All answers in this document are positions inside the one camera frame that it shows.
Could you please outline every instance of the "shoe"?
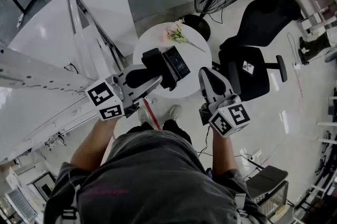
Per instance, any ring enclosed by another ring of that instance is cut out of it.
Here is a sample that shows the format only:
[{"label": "shoe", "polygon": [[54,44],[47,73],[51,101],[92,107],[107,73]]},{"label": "shoe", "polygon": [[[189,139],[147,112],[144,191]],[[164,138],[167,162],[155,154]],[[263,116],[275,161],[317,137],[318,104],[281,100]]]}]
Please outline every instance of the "shoe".
[{"label": "shoe", "polygon": [[304,65],[306,63],[306,60],[304,59],[304,53],[299,49],[299,57],[301,60],[301,63]]},{"label": "shoe", "polygon": [[303,37],[300,37],[300,49],[305,48],[305,41],[303,39]]},{"label": "shoe", "polygon": [[137,111],[137,119],[140,125],[150,122],[150,117],[148,117],[148,113],[144,108],[140,108]]},{"label": "shoe", "polygon": [[182,112],[183,108],[180,105],[174,105],[170,110],[168,119],[177,121],[181,117]]}]

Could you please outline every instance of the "round white table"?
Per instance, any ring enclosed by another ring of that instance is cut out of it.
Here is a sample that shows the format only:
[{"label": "round white table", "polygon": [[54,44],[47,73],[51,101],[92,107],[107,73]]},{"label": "round white table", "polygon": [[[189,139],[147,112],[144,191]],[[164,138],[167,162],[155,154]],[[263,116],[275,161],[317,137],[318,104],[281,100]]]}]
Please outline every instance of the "round white table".
[{"label": "round white table", "polygon": [[168,99],[180,99],[192,95],[200,89],[198,73],[201,67],[212,67],[212,56],[210,48],[205,39],[193,28],[182,25],[182,32],[185,37],[194,45],[200,47],[206,52],[199,50],[189,43],[178,43],[171,40],[163,40],[163,33],[171,23],[158,24],[147,30],[139,39],[133,52],[133,64],[143,64],[143,53],[153,48],[168,48],[175,46],[190,69],[190,73],[177,82],[177,86],[173,91],[163,89],[159,85],[153,93]]}]

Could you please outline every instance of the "person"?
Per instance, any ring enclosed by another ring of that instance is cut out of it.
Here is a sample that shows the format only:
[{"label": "person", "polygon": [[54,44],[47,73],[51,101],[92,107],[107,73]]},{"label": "person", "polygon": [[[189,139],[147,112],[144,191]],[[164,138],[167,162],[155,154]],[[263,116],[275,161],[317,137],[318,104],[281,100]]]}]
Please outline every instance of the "person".
[{"label": "person", "polygon": [[63,163],[44,211],[55,223],[77,192],[81,223],[237,223],[235,195],[245,193],[244,211],[252,223],[266,217],[252,201],[235,162],[230,138],[213,130],[213,179],[208,177],[190,136],[180,129],[179,105],[170,110],[163,130],[153,130],[145,109],[140,126],[118,137],[106,162],[102,157],[117,120],[98,121]]},{"label": "person", "polygon": [[[337,47],[337,27],[329,28],[324,34],[319,36],[316,40],[306,42],[302,37],[300,37],[300,49],[299,56],[302,64],[310,61],[316,55],[318,55],[325,48],[335,48]],[[301,49],[305,48],[307,51],[303,53]]]}]

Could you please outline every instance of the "fan base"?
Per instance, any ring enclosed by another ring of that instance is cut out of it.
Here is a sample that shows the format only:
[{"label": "fan base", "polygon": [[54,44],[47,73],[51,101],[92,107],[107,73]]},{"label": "fan base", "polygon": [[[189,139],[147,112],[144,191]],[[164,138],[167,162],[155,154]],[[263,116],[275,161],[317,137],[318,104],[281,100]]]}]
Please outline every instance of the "fan base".
[{"label": "fan base", "polygon": [[211,35],[211,28],[204,19],[192,14],[185,15],[183,18],[184,24],[198,31],[206,41],[209,40]]}]

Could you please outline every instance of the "backpack strap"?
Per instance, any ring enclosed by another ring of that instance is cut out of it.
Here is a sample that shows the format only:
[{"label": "backpack strap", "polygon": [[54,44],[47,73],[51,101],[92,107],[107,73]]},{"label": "backpack strap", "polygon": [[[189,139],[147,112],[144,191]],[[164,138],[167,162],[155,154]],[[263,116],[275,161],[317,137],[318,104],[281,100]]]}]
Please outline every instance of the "backpack strap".
[{"label": "backpack strap", "polygon": [[243,210],[246,200],[246,194],[236,194],[236,224],[259,224],[259,222]]},{"label": "backpack strap", "polygon": [[77,192],[80,189],[80,185],[75,187],[75,195],[73,203],[63,209],[62,215],[58,217],[55,224],[81,224],[80,214],[77,210]]}]

